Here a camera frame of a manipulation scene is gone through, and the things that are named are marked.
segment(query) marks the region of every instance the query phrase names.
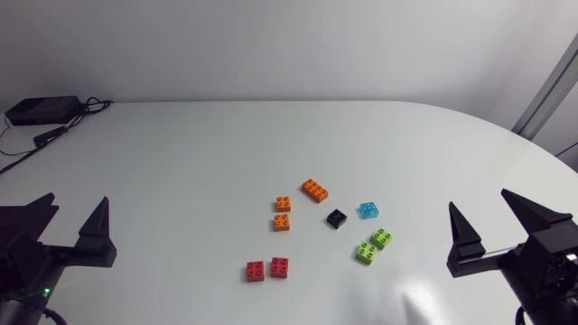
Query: white wall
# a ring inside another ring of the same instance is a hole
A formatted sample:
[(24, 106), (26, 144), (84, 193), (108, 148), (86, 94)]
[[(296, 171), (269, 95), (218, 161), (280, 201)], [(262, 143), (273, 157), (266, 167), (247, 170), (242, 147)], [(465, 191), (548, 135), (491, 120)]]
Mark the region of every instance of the white wall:
[(576, 0), (4, 0), (0, 111), (61, 94), (394, 99), (511, 128), (576, 13)]
[[(534, 143), (551, 154), (558, 154), (576, 142), (578, 142), (578, 84), (534, 138)], [(578, 171), (578, 145), (559, 158)]]

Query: transparent blue lego brick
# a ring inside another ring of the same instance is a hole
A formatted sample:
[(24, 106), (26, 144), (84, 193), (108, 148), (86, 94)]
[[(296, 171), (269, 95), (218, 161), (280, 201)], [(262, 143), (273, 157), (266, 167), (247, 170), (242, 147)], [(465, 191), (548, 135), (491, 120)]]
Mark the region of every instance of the transparent blue lego brick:
[(359, 206), (359, 212), (362, 218), (375, 218), (379, 214), (378, 208), (373, 202), (362, 203)]

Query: red lego brick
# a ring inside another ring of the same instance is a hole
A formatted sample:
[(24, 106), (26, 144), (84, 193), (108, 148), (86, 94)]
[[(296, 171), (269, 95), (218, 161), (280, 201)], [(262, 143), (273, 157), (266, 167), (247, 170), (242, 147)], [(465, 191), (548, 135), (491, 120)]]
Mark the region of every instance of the red lego brick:
[(289, 259), (281, 257), (273, 257), (271, 262), (271, 276), (287, 278), (287, 271), (289, 269)]
[(264, 281), (265, 266), (263, 261), (247, 262), (247, 282)]

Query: black box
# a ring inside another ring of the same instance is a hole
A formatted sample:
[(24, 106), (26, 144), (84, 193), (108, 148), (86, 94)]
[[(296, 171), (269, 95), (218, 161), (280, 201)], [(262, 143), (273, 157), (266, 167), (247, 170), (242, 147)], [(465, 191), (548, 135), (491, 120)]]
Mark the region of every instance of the black box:
[(10, 108), (6, 117), (13, 125), (65, 124), (81, 109), (76, 96), (27, 98)]

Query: lime green lego brick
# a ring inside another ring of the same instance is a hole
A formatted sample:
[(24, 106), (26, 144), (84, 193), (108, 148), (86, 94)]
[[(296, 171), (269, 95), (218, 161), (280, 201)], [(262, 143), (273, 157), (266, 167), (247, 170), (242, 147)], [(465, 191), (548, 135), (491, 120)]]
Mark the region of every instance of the lime green lego brick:
[(373, 235), (371, 235), (371, 243), (374, 244), (377, 248), (383, 249), (393, 238), (394, 237), (386, 232), (386, 230), (380, 228), (378, 231), (374, 232)]
[(376, 252), (377, 249), (375, 247), (366, 242), (361, 242), (355, 257), (357, 257), (358, 260), (361, 260), (370, 265), (371, 262), (373, 262), (373, 257), (375, 257)]

